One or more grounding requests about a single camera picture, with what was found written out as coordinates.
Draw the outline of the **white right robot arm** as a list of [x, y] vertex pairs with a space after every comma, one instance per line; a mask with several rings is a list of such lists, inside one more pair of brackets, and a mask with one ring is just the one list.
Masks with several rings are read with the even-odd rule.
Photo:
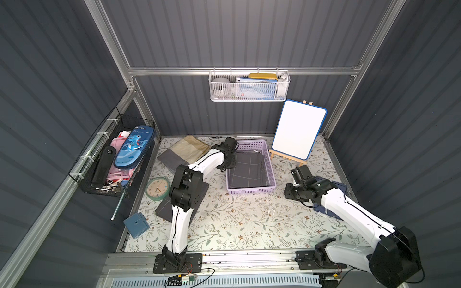
[[352, 269], [372, 274], [387, 288], [409, 283], [411, 277], [424, 273], [415, 234], [402, 226], [396, 228], [350, 199], [336, 183], [318, 179], [305, 165], [291, 170], [294, 181], [284, 190], [286, 199], [306, 205], [321, 206], [349, 224], [368, 243], [352, 246], [327, 238], [315, 246], [313, 256], [298, 256], [301, 263], [314, 262], [319, 268]]

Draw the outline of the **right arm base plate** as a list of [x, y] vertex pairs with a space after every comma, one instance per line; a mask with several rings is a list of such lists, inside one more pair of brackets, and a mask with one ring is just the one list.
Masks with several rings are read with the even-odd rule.
[[300, 250], [295, 252], [294, 261], [300, 270], [336, 270], [347, 268], [346, 264], [338, 264], [327, 260], [319, 260], [315, 250]]

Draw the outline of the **purple plastic basket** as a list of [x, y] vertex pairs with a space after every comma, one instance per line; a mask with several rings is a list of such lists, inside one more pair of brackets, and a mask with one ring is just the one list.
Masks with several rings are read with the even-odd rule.
[[238, 140], [236, 166], [226, 171], [229, 194], [272, 193], [276, 180], [264, 139]]

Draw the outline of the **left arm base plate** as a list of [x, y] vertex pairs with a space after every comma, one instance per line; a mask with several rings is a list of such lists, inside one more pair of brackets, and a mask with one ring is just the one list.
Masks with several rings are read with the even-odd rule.
[[180, 258], [175, 256], [157, 255], [152, 269], [153, 274], [187, 274], [198, 273], [202, 270], [203, 254], [187, 253]]

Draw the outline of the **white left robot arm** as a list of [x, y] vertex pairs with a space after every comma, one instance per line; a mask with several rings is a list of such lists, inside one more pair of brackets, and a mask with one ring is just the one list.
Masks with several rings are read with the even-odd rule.
[[214, 169], [221, 172], [233, 169], [236, 166], [235, 154], [238, 147], [236, 139], [227, 137], [224, 142], [213, 145], [194, 163], [187, 166], [182, 164], [176, 168], [169, 192], [172, 227], [162, 250], [163, 257], [179, 262], [186, 255], [187, 231], [202, 193], [204, 177]]

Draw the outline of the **dark grey checked pillowcase back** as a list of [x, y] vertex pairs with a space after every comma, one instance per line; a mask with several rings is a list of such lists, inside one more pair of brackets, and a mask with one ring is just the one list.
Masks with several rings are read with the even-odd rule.
[[260, 151], [236, 154], [236, 166], [229, 171], [229, 188], [256, 188], [268, 186], [265, 157]]

